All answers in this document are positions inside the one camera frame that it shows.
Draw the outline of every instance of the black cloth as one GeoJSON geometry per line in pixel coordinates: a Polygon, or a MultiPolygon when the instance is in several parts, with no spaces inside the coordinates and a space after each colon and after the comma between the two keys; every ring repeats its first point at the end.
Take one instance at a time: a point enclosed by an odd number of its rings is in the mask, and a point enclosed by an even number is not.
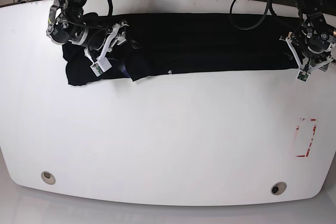
{"type": "MultiPolygon", "coordinates": [[[[247,26],[260,15],[234,17],[238,24],[247,26]]],[[[298,24],[297,18],[282,18],[293,26],[298,24]]],[[[287,43],[279,40],[289,30],[272,16],[248,31],[234,28],[228,14],[124,14],[92,19],[91,24],[95,25],[111,25],[125,19],[130,25],[128,41],[114,46],[107,54],[112,68],[99,77],[91,70],[84,47],[70,42],[63,45],[64,59],[68,61],[66,74],[73,86],[126,78],[123,67],[133,81],[162,74],[298,68],[289,57],[292,53],[287,43]],[[142,48],[135,49],[134,41],[142,48]]]]}

